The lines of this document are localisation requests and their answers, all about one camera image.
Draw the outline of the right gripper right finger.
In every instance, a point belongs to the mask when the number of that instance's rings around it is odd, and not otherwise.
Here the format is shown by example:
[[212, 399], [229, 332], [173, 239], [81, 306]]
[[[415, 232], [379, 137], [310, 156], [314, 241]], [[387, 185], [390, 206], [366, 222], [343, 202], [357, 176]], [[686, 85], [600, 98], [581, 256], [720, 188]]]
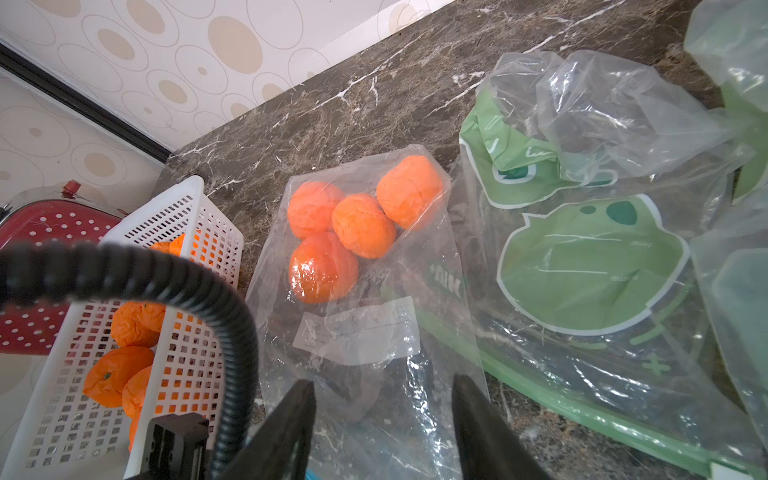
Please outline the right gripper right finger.
[[467, 375], [455, 375], [452, 414], [463, 479], [551, 479]]

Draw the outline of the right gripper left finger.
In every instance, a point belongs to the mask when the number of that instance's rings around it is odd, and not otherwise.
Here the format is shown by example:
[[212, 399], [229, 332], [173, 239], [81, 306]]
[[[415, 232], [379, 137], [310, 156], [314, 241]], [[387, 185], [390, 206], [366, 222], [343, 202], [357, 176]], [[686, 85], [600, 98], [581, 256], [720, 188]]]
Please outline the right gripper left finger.
[[219, 479], [304, 480], [316, 406], [314, 384], [295, 382]]

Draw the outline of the orange taken out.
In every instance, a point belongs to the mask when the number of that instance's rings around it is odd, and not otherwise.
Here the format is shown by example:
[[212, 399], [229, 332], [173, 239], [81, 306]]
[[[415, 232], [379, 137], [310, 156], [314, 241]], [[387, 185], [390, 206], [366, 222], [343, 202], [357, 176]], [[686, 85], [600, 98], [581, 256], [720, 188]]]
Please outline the orange taken out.
[[122, 405], [122, 392], [128, 381], [154, 361], [147, 347], [126, 346], [106, 353], [86, 376], [83, 394], [106, 408]]
[[119, 347], [157, 345], [166, 306], [159, 303], [129, 301], [112, 317], [111, 337]]

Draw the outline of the clear zip-top bag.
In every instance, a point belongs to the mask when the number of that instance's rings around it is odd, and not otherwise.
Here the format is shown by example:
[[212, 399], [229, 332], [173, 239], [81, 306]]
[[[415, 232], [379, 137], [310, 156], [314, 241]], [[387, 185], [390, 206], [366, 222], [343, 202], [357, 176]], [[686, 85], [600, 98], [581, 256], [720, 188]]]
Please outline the clear zip-top bag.
[[[383, 257], [358, 259], [343, 298], [306, 304], [292, 292], [289, 262], [304, 239], [290, 228], [292, 195], [309, 181], [345, 198], [376, 200], [381, 178], [405, 157], [431, 160], [445, 185], [411, 229], [394, 223]], [[299, 380], [314, 384], [312, 479], [457, 479], [452, 416], [455, 375], [481, 371], [460, 255], [447, 212], [450, 179], [420, 145], [290, 178], [246, 296], [259, 334], [259, 379], [267, 410]]]

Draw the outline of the green-edged zip-top bag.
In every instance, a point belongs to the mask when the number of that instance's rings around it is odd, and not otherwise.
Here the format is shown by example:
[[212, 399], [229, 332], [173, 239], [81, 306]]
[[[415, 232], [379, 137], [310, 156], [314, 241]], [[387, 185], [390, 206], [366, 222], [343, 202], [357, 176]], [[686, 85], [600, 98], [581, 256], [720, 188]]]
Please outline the green-edged zip-top bag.
[[451, 168], [449, 219], [484, 369], [613, 440], [710, 476], [763, 479], [767, 456], [747, 414], [714, 375], [717, 343], [692, 242], [729, 204], [749, 158], [720, 146], [680, 168], [619, 179], [603, 171], [521, 207], [536, 167], [496, 174], [467, 142]]

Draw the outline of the green zip-top bag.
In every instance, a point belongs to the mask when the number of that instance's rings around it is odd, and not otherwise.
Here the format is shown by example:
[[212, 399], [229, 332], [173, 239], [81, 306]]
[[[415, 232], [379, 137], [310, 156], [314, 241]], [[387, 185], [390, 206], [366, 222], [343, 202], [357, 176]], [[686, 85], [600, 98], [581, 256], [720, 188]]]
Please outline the green zip-top bag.
[[767, 183], [767, 5], [704, 1], [683, 42], [721, 90], [707, 108], [655, 68], [591, 50], [506, 53], [459, 133], [488, 202], [522, 208], [578, 187], [689, 172], [730, 144], [747, 154], [742, 199]]

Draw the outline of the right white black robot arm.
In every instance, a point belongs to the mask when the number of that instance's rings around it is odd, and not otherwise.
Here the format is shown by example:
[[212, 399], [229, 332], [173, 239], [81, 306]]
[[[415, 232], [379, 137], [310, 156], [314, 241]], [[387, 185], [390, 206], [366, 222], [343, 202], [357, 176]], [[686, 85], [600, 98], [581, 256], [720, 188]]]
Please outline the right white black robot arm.
[[111, 236], [1, 252], [1, 307], [69, 309], [22, 418], [6, 479], [125, 479], [150, 467], [165, 420], [196, 418], [193, 463], [244, 465], [254, 401], [299, 387], [315, 402], [294, 440], [266, 420], [265, 461], [297, 457], [313, 479], [510, 479], [535, 462], [494, 410], [456, 419], [453, 387], [486, 386], [453, 241], [405, 235], [362, 259], [332, 233], [272, 239], [246, 295], [237, 247], [189, 235], [185, 255]]

